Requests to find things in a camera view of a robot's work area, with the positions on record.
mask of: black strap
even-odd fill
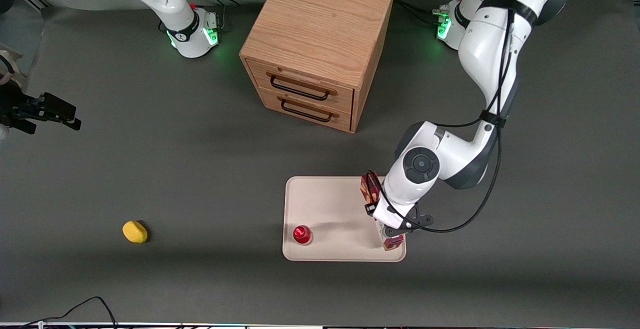
[[[536,13],[531,10],[530,7],[524,5],[518,0],[484,0],[482,1],[482,4],[480,4],[480,8],[486,7],[505,8],[513,10],[517,15],[528,21],[528,23],[531,24],[531,28],[533,28],[538,21],[538,16],[536,15]]]
[[[14,67],[11,65],[11,63],[9,62],[9,60],[7,60],[5,57],[3,57],[2,55],[0,55],[0,61],[2,61],[4,63],[4,65],[6,65],[6,71],[7,73],[10,74],[16,74],[16,70],[14,70]]]
[[[187,26],[182,30],[171,30],[167,28],[166,31],[169,32],[169,34],[172,37],[178,40],[178,42],[188,42],[189,39],[192,37],[192,34],[198,30],[199,26],[200,26],[200,16],[198,15],[197,12],[194,11],[193,20],[191,21],[191,24],[189,24],[189,26]]]
[[[507,124],[507,118],[505,116],[498,116],[486,109],[482,110],[482,113],[480,113],[480,120],[493,124],[500,129],[504,128],[505,124]]]
[[[469,23],[471,23],[471,20],[462,15],[462,12],[460,11],[460,3],[457,3],[457,5],[455,6],[455,10],[453,10],[453,16],[455,17],[455,20],[457,20],[458,24],[460,24],[464,28],[468,27]]]

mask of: red cup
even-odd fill
[[[311,243],[313,235],[307,225],[299,225],[293,229],[293,239],[297,241],[298,244],[307,245]]]

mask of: dark gray table surface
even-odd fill
[[[150,10],[45,12],[29,92],[75,104],[82,130],[41,123],[0,145],[0,320],[100,295],[121,322],[640,327],[631,0],[570,0],[535,28],[485,210],[410,235],[400,263],[287,261],[285,183],[384,174],[410,124],[472,120],[480,90],[394,6],[358,133],[267,110],[238,58],[258,11],[229,7],[220,47],[197,59]],[[459,224],[487,184],[439,182],[422,208]],[[128,243],[128,220],[153,241]],[[108,317],[94,302],[68,320]]]

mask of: wooden drawer cabinet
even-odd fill
[[[267,0],[240,50],[270,110],[355,133],[393,0]]]

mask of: metal handle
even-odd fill
[[[304,92],[304,91],[295,90],[293,88],[286,87],[284,85],[276,84],[276,83],[274,83],[274,80],[276,80],[276,76],[272,75],[271,76],[271,80],[270,80],[271,86],[276,88],[276,89],[279,89],[279,90],[284,90],[285,92],[290,92],[290,93],[293,93],[293,94],[301,95],[301,96],[303,96],[305,98],[313,99],[314,101],[320,101],[320,102],[321,101],[326,101],[327,98],[329,98],[329,90],[325,91],[324,95],[318,96],[318,95],[308,94],[307,92]]]
[[[313,120],[317,120],[318,122],[321,122],[321,123],[328,123],[331,120],[331,117],[333,117],[333,114],[331,114],[331,113],[329,113],[329,117],[319,117],[319,116],[307,114],[306,112],[302,112],[302,111],[295,110],[295,109],[292,109],[292,108],[287,108],[286,106],[284,106],[287,103],[287,101],[285,99],[280,99],[280,100],[281,100],[280,107],[282,108],[282,110],[288,111],[289,113],[293,113],[293,114],[296,114],[296,115],[302,115],[302,117],[313,119]]]

